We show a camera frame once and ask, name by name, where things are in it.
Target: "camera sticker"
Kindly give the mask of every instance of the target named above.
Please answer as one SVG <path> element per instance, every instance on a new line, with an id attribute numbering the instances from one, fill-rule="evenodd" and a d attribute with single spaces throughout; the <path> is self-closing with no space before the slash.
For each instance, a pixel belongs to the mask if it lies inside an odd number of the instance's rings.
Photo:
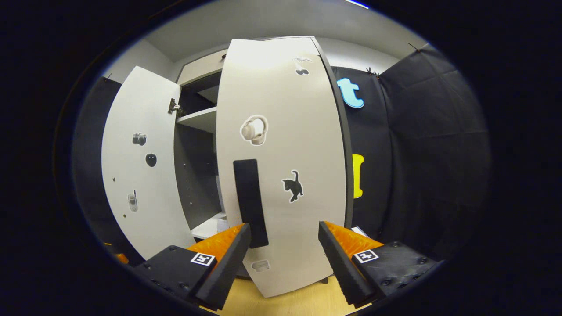
<path id="1" fill-rule="evenodd" d="M 133 134 L 133 144 L 144 145 L 146 144 L 146 135 L 143 133 Z"/>

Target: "cat sticker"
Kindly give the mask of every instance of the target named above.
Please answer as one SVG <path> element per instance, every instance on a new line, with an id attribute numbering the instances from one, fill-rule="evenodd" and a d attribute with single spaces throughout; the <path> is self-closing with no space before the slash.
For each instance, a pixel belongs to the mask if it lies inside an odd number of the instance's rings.
<path id="1" fill-rule="evenodd" d="M 296 170 L 292 170 L 292 173 L 294 173 L 294 179 L 285 179 L 283 180 L 283 185 L 285 188 L 285 191 L 290 191 L 292 193 L 292 197 L 289 200 L 289 203 L 295 202 L 296 200 L 298 200 L 298 196 L 303 196 L 304 194 L 302 194 L 302 184 L 299 182 L 298 180 L 298 171 Z"/>

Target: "sticker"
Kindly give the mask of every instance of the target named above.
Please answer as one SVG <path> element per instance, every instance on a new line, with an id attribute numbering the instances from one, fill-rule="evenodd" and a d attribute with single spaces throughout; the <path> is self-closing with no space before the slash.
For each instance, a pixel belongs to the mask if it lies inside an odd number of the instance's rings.
<path id="1" fill-rule="evenodd" d="M 146 135 L 143 133 L 133 134 L 133 144 L 144 145 L 146 144 Z"/>
<path id="2" fill-rule="evenodd" d="M 298 61 L 298 62 L 304 62 L 304 61 L 310 61 L 312 62 L 312 60 L 305 58 L 305 57 L 295 57 L 293 58 L 294 61 Z"/>
<path id="3" fill-rule="evenodd" d="M 359 187 L 361 184 L 361 164 L 365 158 L 361 155 L 352 155 L 353 157 L 353 198 L 360 198 L 363 195 L 363 190 Z"/>
<path id="4" fill-rule="evenodd" d="M 263 115 L 252 115 L 240 127 L 240 136 L 254 146 L 261 146 L 268 129 L 268 120 Z"/>
<path id="5" fill-rule="evenodd" d="M 354 254 L 355 258 L 359 260 L 360 263 L 366 263 L 367 261 L 375 260 L 379 256 L 374 253 L 372 250 L 365 250 L 363 252 Z"/>
<path id="6" fill-rule="evenodd" d="M 271 269 L 269 267 L 269 261 L 267 261 L 267 260 L 256 261 L 256 262 L 252 263 L 250 266 L 256 272 L 263 272 L 263 271 L 267 271 L 267 270 Z"/>
<path id="7" fill-rule="evenodd" d="M 290 191 L 292 196 L 291 199 L 289 200 L 289 203 L 295 202 L 296 200 L 298 200 L 298 196 L 303 196 L 304 194 L 302 194 L 302 184 L 298 179 L 298 171 L 296 170 L 291 170 L 292 173 L 294 173 L 294 179 L 284 179 L 283 181 L 283 187 L 285 189 L 285 191 Z"/>
<path id="8" fill-rule="evenodd" d="M 215 256 L 212 255 L 206 255 L 206 254 L 202 254 L 200 252 L 198 252 L 193 259 L 191 259 L 191 262 L 196 263 L 196 264 L 201 264 L 201 265 L 211 265 L 212 260 L 215 258 Z"/>
<path id="9" fill-rule="evenodd" d="M 301 65 L 299 65 L 298 63 L 295 62 L 295 63 L 294 63 L 294 66 L 295 66 L 295 68 L 296 68 L 295 73 L 297 73 L 299 76 L 309 74 L 308 69 L 304 69 L 304 68 L 303 68 Z"/>
<path id="10" fill-rule="evenodd" d="M 363 99 L 358 99 L 355 96 L 355 91 L 359 91 L 359 86 L 352 83 L 349 78 L 342 78 L 336 81 L 339 89 L 342 91 L 342 97 L 345 103 L 351 107 L 359 109 L 365 105 Z"/>
<path id="11" fill-rule="evenodd" d="M 129 208 L 131 209 L 131 211 L 136 212 L 138 210 L 137 190 L 133 190 L 133 194 L 129 194 L 128 200 L 129 200 Z"/>
<path id="12" fill-rule="evenodd" d="M 150 168 L 156 166 L 156 155 L 155 154 L 153 154 L 153 153 L 146 154 L 146 157 L 144 158 L 144 160 L 146 160 L 146 164 Z"/>

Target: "white cabinet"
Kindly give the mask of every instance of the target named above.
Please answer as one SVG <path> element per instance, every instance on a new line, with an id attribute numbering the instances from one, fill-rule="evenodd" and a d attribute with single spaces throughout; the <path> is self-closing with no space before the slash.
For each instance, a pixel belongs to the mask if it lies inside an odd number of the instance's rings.
<path id="1" fill-rule="evenodd" d="M 145 260 L 169 245 L 195 243 L 174 169 L 176 113 L 168 113 L 168 107 L 179 95 L 179 85 L 137 66 L 119 89 L 103 131 L 107 199 L 119 227 Z M 134 134 L 145 135 L 146 142 L 133 143 Z"/>
<path id="2" fill-rule="evenodd" d="M 252 117 L 266 120 L 263 143 L 242 135 Z M 242 222 L 233 161 L 257 160 L 269 244 L 248 249 L 243 263 L 260 292 L 271 297 L 331 275 L 318 225 L 344 225 L 346 161 L 332 85 L 311 38 L 232 40 L 219 85 L 216 151 L 231 225 Z M 283 180 L 294 180 L 293 170 L 302 194 L 291 201 Z"/>

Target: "black curtain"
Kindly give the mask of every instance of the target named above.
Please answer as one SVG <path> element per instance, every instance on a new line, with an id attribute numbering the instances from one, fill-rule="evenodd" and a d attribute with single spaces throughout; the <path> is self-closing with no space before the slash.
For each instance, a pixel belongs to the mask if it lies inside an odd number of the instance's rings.
<path id="1" fill-rule="evenodd" d="M 333 67 L 359 86 L 346 106 L 363 196 L 352 225 L 383 243 L 399 240 L 436 260 L 462 246 L 479 219 L 491 152 L 476 95 L 430 45 L 380 74 Z"/>
<path id="2" fill-rule="evenodd" d="M 401 240 L 437 260 L 479 219 L 491 152 L 476 95 L 430 45 L 380 75 L 392 144 L 392 186 L 381 242 Z"/>
<path id="3" fill-rule="evenodd" d="M 355 96 L 365 105 L 345 106 L 352 154 L 363 156 L 360 188 L 363 195 L 353 200 L 351 225 L 369 237 L 377 236 L 387 209 L 391 185 L 392 154 L 382 89 L 376 76 L 365 71 L 332 67 L 336 80 L 348 78 L 359 86 Z"/>

